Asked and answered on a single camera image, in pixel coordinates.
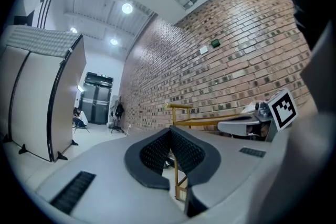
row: black vent grille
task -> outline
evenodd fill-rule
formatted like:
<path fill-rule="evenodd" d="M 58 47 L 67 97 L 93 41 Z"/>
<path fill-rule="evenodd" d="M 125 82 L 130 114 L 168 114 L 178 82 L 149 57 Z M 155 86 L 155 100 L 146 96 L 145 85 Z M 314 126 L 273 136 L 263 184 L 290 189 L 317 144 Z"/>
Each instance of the black vent grille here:
<path fill-rule="evenodd" d="M 253 148 L 249 147 L 243 147 L 240 152 L 251 155 L 251 156 L 256 156 L 259 158 L 263 158 L 264 155 L 266 154 L 266 151 L 259 151 L 259 150 L 254 150 Z"/>
<path fill-rule="evenodd" d="M 79 172 L 63 190 L 50 202 L 58 210 L 70 214 L 79 199 L 90 186 L 96 175 L 88 172 Z"/>

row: white partition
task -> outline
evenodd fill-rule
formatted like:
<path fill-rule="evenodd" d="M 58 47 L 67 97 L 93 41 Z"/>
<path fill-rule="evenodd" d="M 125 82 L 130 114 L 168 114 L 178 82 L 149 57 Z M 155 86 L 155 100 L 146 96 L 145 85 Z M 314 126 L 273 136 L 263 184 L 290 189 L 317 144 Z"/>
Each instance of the white partition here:
<path fill-rule="evenodd" d="M 62 58 L 30 53 L 15 91 L 12 139 L 31 153 L 50 161 L 47 112 L 51 90 Z"/>
<path fill-rule="evenodd" d="M 8 134 L 8 115 L 16 77 L 28 50 L 7 46 L 0 58 L 0 133 Z"/>
<path fill-rule="evenodd" d="M 54 157 L 72 140 L 72 112 L 77 86 L 86 65 L 83 38 L 70 54 L 59 79 L 51 118 L 51 144 Z"/>

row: black mesh cover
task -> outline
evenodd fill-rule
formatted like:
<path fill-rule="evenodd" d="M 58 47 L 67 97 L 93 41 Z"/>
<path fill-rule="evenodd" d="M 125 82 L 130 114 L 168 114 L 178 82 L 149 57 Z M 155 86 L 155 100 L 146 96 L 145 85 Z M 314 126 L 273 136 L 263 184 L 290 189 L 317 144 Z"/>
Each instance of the black mesh cover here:
<path fill-rule="evenodd" d="M 150 170 L 162 175 L 164 161 L 170 151 L 170 132 L 160 136 L 140 151 L 141 162 Z"/>
<path fill-rule="evenodd" d="M 204 160 L 205 152 L 201 147 L 181 136 L 178 132 L 171 132 L 172 152 L 183 172 L 188 174 Z"/>
<path fill-rule="evenodd" d="M 170 129 L 165 128 L 127 149 L 125 167 L 143 186 L 169 190 L 169 180 L 162 177 L 162 170 L 170 150 L 170 141 Z"/>

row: white wall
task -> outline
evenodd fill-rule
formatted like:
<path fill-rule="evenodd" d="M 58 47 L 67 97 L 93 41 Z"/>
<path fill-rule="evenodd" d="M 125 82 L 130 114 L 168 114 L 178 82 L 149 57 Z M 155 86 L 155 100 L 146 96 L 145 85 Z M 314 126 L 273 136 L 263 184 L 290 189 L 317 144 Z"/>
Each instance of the white wall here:
<path fill-rule="evenodd" d="M 15 0 L 12 10 L 8 14 L 5 26 L 14 23 L 14 16 L 28 16 L 39 5 L 39 2 L 40 0 Z"/>

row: white floor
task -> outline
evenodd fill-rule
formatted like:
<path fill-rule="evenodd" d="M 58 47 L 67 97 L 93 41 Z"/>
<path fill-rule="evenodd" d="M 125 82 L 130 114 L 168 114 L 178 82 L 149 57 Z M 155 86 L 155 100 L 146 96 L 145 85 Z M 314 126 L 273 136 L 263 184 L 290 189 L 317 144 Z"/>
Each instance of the white floor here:
<path fill-rule="evenodd" d="M 77 129 L 74 133 L 73 139 L 78 146 L 70 146 L 64 152 L 68 161 L 97 144 L 125 137 L 125 134 L 116 131 L 111 134 L 106 125 L 89 124 L 87 128 L 90 133 L 85 129 Z M 19 155 L 20 147 L 14 143 L 5 143 L 3 147 L 16 177 L 32 190 L 36 190 L 49 175 L 68 162 L 59 159 L 51 163 L 29 152 Z"/>

